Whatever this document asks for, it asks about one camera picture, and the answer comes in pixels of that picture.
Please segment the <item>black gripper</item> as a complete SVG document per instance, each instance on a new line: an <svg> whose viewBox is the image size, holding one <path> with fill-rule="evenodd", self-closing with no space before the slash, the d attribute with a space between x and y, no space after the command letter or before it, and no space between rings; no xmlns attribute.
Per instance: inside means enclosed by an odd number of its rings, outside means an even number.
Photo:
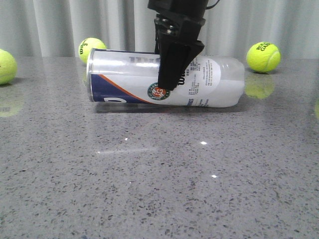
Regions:
<svg viewBox="0 0 319 239"><path fill-rule="evenodd" d="M206 11L205 0L150 0L157 12L155 54L160 54L158 86L174 90L192 60L204 49L198 40Z"/></svg>

